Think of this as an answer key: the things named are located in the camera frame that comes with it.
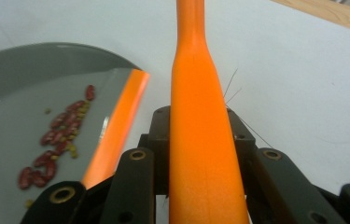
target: bean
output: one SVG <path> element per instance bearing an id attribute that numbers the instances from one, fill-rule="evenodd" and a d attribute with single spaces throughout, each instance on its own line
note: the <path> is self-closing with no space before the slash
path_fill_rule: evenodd
<path id="1" fill-rule="evenodd" d="M 26 208 L 32 207 L 32 204 L 33 204 L 34 202 L 35 202 L 35 201 L 32 200 L 32 199 L 26 200 L 26 202 L 25 202 L 25 207 L 26 207 Z"/>
<path id="2" fill-rule="evenodd" d="M 81 108 L 84 108 L 84 109 L 89 109 L 91 106 L 90 102 L 89 101 L 85 101 L 84 105 L 81 107 Z"/>
<path id="3" fill-rule="evenodd" d="M 77 117 L 82 119 L 85 117 L 85 113 L 78 112 Z"/>
<path id="4" fill-rule="evenodd" d="M 41 156 L 37 157 L 33 162 L 34 167 L 40 167 L 45 165 L 48 161 L 50 161 L 51 156 L 57 155 L 54 151 L 48 150 L 44 152 Z"/>
<path id="5" fill-rule="evenodd" d="M 84 106 L 82 106 L 82 107 L 80 107 L 78 110 L 77 110 L 77 112 L 79 112 L 79 113 L 87 113 L 87 111 L 88 111 L 88 108 L 87 107 L 84 107 Z"/>
<path id="6" fill-rule="evenodd" d="M 66 140 L 67 140 L 67 138 L 63 136 L 63 137 L 61 137 L 61 139 L 59 139 L 59 142 L 62 143 L 64 141 L 66 141 Z"/>
<path id="7" fill-rule="evenodd" d="M 74 129 L 72 132 L 73 135 L 78 135 L 79 134 L 79 129 Z"/>
<path id="8" fill-rule="evenodd" d="M 18 178 L 18 186 L 20 189 L 28 189 L 32 185 L 32 172 L 32 167 L 25 167 L 21 170 Z"/>
<path id="9" fill-rule="evenodd" d="M 51 156 L 50 158 L 51 158 L 52 161 L 56 161 L 56 160 L 59 159 L 59 156 L 53 155 L 53 156 Z"/>
<path id="10" fill-rule="evenodd" d="M 77 130 L 81 126 L 81 120 L 73 121 L 69 127 L 64 131 L 64 136 L 68 136 L 72 134 L 75 130 Z"/>
<path id="11" fill-rule="evenodd" d="M 76 151 L 74 151 L 74 152 L 72 151 L 72 152 L 70 152 L 70 156 L 72 157 L 72 159 L 75 159 L 78 157 L 78 153 Z"/>
<path id="12" fill-rule="evenodd" d="M 77 151 L 76 146 L 73 145 L 73 144 L 70 145 L 70 146 L 69 146 L 69 151 L 70 151 L 70 152 L 76 152 L 76 151 Z"/>
<path id="13" fill-rule="evenodd" d="M 56 174 L 56 163 L 55 161 L 49 161 L 46 163 L 45 179 L 50 181 Z"/>
<path id="14" fill-rule="evenodd" d="M 72 112 L 69 114 L 69 116 L 67 117 L 67 119 L 64 121 L 64 125 L 65 126 L 69 126 L 71 123 L 73 123 L 77 118 L 77 112 Z"/>
<path id="15" fill-rule="evenodd" d="M 85 98 L 89 101 L 95 98 L 95 88 L 92 85 L 89 85 L 85 90 Z"/>
<path id="16" fill-rule="evenodd" d="M 56 131 L 55 130 L 50 130 L 48 131 L 46 134 L 43 135 L 43 137 L 41 138 L 40 140 L 40 145 L 41 146 L 45 146 L 47 145 L 51 140 L 52 138 L 55 136 L 56 134 Z"/>
<path id="17" fill-rule="evenodd" d="M 56 129 L 56 128 L 60 127 L 60 126 L 62 125 L 63 121 L 66 120 L 67 115 L 68 115 L 67 113 L 62 113 L 62 114 L 58 115 L 58 116 L 52 121 L 52 123 L 50 124 L 50 127 L 51 127 L 52 129 Z"/>
<path id="18" fill-rule="evenodd" d="M 55 136 L 49 141 L 49 143 L 52 146 L 56 146 L 58 143 L 60 143 L 61 138 L 64 136 L 64 130 L 56 132 Z"/>
<path id="19" fill-rule="evenodd" d="M 71 105 L 69 105 L 69 106 L 66 108 L 66 111 L 67 111 L 67 112 L 75 111 L 75 110 L 77 110 L 79 107 L 82 107 L 84 104 L 85 104 L 84 101 L 77 101 L 77 102 L 74 102 L 74 103 L 72 103 Z"/>
<path id="20" fill-rule="evenodd" d="M 70 141 L 64 141 L 62 143 L 60 143 L 58 146 L 56 146 L 55 148 L 55 152 L 56 154 L 58 154 L 59 156 L 62 155 L 66 150 L 67 147 L 69 146 L 69 144 L 71 144 L 72 142 Z"/>
<path id="21" fill-rule="evenodd" d="M 32 179 L 33 179 L 33 183 L 39 188 L 43 188 L 44 186 L 47 185 L 46 178 L 41 174 L 41 171 L 39 170 L 32 172 Z"/>

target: screw hole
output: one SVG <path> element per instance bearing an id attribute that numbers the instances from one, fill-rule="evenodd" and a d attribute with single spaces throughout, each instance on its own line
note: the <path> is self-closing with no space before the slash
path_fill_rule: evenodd
<path id="1" fill-rule="evenodd" d="M 142 151 L 142 150 L 136 150 L 134 152 L 131 153 L 130 157 L 131 160 L 133 161 L 139 161 L 144 159 L 146 156 L 146 152 Z"/>
<path id="2" fill-rule="evenodd" d="M 123 212 L 119 214 L 119 223 L 129 223 L 133 219 L 133 214 L 130 212 Z"/>
<path id="3" fill-rule="evenodd" d="M 73 187 L 62 187 L 53 191 L 49 196 L 49 200 L 52 203 L 65 203 L 73 198 L 75 194 L 76 191 Z"/>
<path id="4" fill-rule="evenodd" d="M 325 217 L 323 217 L 322 215 L 318 214 L 317 212 L 310 212 L 309 213 L 309 218 L 317 224 L 326 224 L 327 219 Z"/>
<path id="5" fill-rule="evenodd" d="M 264 150 L 262 153 L 264 154 L 264 156 L 266 158 L 274 160 L 274 161 L 279 161 L 280 159 L 282 159 L 282 155 L 276 151 L 273 151 L 273 150 Z"/>

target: red bean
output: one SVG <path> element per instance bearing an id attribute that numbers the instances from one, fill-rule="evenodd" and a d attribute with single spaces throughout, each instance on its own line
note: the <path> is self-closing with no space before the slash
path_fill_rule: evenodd
<path id="1" fill-rule="evenodd" d="M 50 130 L 46 134 L 44 134 L 40 140 L 41 146 L 47 145 L 52 140 L 52 138 L 55 136 L 55 134 L 56 134 L 55 130 Z"/>
<path id="2" fill-rule="evenodd" d="M 72 134 L 75 130 L 77 130 L 81 126 L 81 120 L 75 120 L 73 123 L 69 125 L 69 127 L 64 131 L 64 136 L 68 136 Z"/>
<path id="3" fill-rule="evenodd" d="M 84 105 L 84 101 L 77 101 L 66 108 L 67 112 L 75 111 Z"/>
<path id="4" fill-rule="evenodd" d="M 64 137 L 64 131 L 58 131 L 56 132 L 55 136 L 49 141 L 49 143 L 52 146 L 56 146 L 58 143 L 61 142 L 61 138 Z"/>
<path id="5" fill-rule="evenodd" d="M 50 157 L 53 155 L 57 155 L 57 153 L 51 150 L 44 152 L 42 155 L 35 159 L 33 166 L 39 167 L 45 165 L 48 161 L 50 161 Z"/>
<path id="6" fill-rule="evenodd" d="M 32 167 L 25 167 L 21 170 L 20 177 L 18 178 L 18 186 L 20 189 L 28 189 L 32 185 L 32 172 Z"/>
<path id="7" fill-rule="evenodd" d="M 61 126 L 62 123 L 63 123 L 63 121 L 66 119 L 67 115 L 68 115 L 67 113 L 62 113 L 62 114 L 58 115 L 58 116 L 52 121 L 52 123 L 50 124 L 50 127 L 51 127 L 52 129 L 56 129 L 56 128 L 58 128 L 59 126 Z"/>
<path id="8" fill-rule="evenodd" d="M 60 143 L 55 148 L 56 154 L 58 154 L 58 156 L 62 155 L 66 151 L 67 145 L 71 144 L 71 143 L 72 143 L 71 141 L 64 141 L 64 142 Z"/>
<path id="9" fill-rule="evenodd" d="M 85 90 L 85 98 L 89 101 L 95 98 L 95 88 L 92 85 L 89 85 Z"/>
<path id="10" fill-rule="evenodd" d="M 39 187 L 43 188 L 47 184 L 46 178 L 41 174 L 41 171 L 36 170 L 32 172 L 33 183 Z"/>
<path id="11" fill-rule="evenodd" d="M 72 112 L 69 114 L 69 116 L 67 116 L 66 120 L 64 121 L 64 125 L 65 126 L 69 126 L 71 123 L 73 123 L 73 121 L 75 121 L 77 118 L 77 112 Z"/>
<path id="12" fill-rule="evenodd" d="M 46 163 L 45 179 L 50 181 L 56 174 L 56 162 L 49 161 Z"/>

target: wooden edge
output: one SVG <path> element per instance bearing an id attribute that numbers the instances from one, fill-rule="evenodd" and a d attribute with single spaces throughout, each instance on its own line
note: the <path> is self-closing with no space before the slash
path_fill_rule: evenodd
<path id="1" fill-rule="evenodd" d="M 350 28 L 350 6 L 329 0 L 273 0 L 299 11 Z"/>
<path id="2" fill-rule="evenodd" d="M 132 70 L 103 138 L 81 180 L 86 189 L 92 188 L 114 174 L 148 79 L 148 73 Z"/>

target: white surface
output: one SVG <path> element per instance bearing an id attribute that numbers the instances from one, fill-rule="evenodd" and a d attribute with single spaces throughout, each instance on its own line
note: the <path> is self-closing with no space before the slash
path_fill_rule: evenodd
<path id="1" fill-rule="evenodd" d="M 350 30 L 266 0 L 206 0 L 205 11 L 224 90 L 238 68 L 229 107 L 338 193 L 350 182 Z M 152 112 L 170 104 L 175 0 L 0 1 L 0 49 L 51 41 L 112 50 L 151 74 L 126 146 L 136 147 Z"/>

